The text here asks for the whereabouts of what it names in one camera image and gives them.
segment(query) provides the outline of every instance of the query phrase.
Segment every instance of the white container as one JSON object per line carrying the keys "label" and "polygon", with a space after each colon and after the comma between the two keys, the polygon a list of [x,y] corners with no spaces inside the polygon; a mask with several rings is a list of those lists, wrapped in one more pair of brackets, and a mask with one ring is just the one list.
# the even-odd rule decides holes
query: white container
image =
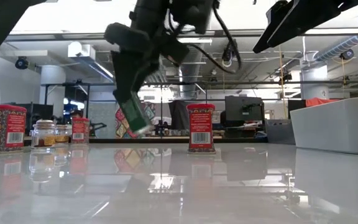
{"label": "white container", "polygon": [[358,154],[358,98],[291,111],[297,147]]}

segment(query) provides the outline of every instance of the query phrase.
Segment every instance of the duct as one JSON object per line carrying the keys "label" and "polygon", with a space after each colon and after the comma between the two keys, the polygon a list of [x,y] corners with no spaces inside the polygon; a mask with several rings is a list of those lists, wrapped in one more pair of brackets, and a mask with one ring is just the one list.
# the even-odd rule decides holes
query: duct
{"label": "duct", "polygon": [[313,59],[316,62],[323,62],[330,58],[340,55],[341,53],[358,45],[358,35],[354,35],[350,38],[345,38],[339,41],[338,44],[334,44],[330,47],[319,51],[314,55]]}
{"label": "duct", "polygon": [[[185,59],[186,62],[200,62],[202,58],[201,52],[191,48],[190,53]],[[181,65],[179,72],[180,79],[183,82],[197,82],[198,73],[200,71],[200,64],[186,64]],[[180,96],[184,100],[196,98],[196,86],[195,85],[181,85]]]}
{"label": "duct", "polygon": [[83,45],[79,42],[72,42],[68,46],[68,57],[76,62],[89,66],[110,82],[114,82],[112,73],[96,61],[96,51],[89,44]]}

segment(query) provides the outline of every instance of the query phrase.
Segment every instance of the green object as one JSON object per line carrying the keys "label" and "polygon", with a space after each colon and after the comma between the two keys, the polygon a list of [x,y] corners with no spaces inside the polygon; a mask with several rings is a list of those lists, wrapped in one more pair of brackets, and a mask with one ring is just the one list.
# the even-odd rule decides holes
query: green object
{"label": "green object", "polygon": [[152,127],[149,118],[143,113],[142,105],[136,93],[131,92],[129,96],[114,91],[114,96],[133,133],[142,134]]}

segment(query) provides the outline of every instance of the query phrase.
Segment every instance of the red object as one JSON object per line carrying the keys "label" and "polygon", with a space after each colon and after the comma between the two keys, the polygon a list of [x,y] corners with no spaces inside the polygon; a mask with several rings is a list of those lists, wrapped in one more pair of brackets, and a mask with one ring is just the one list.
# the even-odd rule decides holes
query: red object
{"label": "red object", "polygon": [[0,152],[23,150],[26,112],[20,106],[0,105]]}
{"label": "red object", "polygon": [[322,105],[325,103],[331,103],[331,102],[335,102],[338,100],[325,100],[325,99],[320,99],[320,98],[312,98],[309,100],[306,100],[306,107],[310,107],[310,106],[318,106],[318,105]]}
{"label": "red object", "polygon": [[71,143],[88,144],[90,142],[90,121],[86,118],[73,118],[73,135]]}
{"label": "red object", "polygon": [[189,153],[216,153],[212,132],[212,104],[188,105],[190,116]]}

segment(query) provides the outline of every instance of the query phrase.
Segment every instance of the pillar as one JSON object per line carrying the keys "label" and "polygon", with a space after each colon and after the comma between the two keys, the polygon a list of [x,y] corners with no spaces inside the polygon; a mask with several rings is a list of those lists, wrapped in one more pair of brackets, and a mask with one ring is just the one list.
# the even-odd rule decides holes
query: pillar
{"label": "pillar", "polygon": [[[325,81],[328,80],[327,65],[318,67],[303,67],[300,73],[301,81]],[[301,84],[302,100],[312,98],[329,99],[329,88],[326,84]]]}
{"label": "pillar", "polygon": [[[66,82],[66,73],[64,68],[56,65],[44,65],[42,66],[41,71],[41,84],[51,84],[51,83],[65,83]],[[48,105],[53,105],[53,115],[56,117],[63,116],[64,104],[63,100],[65,98],[65,87],[56,86],[53,91],[51,91],[53,86],[48,88]],[[44,104],[45,101],[45,87],[41,86],[40,89],[40,104]]]}

